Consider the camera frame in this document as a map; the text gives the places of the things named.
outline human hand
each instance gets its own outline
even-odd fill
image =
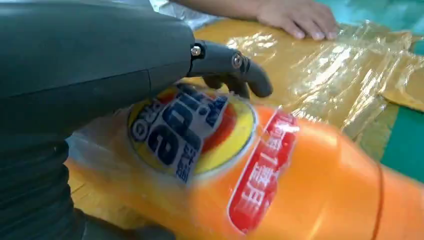
[[[282,28],[297,39],[335,39],[338,25],[332,11],[313,0],[262,0],[256,18],[260,23]]]

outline metal screw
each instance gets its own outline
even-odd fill
[[[234,54],[234,56],[232,56],[231,63],[232,63],[233,68],[239,69],[242,66],[242,63],[243,63],[243,57],[239,53],[236,53],[236,54]]]
[[[194,46],[191,48],[191,55],[197,57],[202,53],[202,49],[199,46]]]

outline yellow label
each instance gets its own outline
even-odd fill
[[[249,103],[179,84],[133,106],[128,135],[154,170],[187,182],[224,166],[249,147],[256,114]]]

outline green table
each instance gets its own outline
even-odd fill
[[[319,0],[334,12],[337,21],[355,24],[370,20],[394,31],[412,30],[424,34],[424,0]],[[424,55],[424,42],[415,45],[414,52]],[[389,106],[380,120],[387,121],[391,135],[381,162],[424,183],[424,114],[405,107]],[[390,113],[397,117],[391,122]],[[372,148],[372,141],[362,142]]]

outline orange bottle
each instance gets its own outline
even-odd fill
[[[69,144],[70,168],[189,239],[424,239],[423,185],[277,107],[180,84]]]

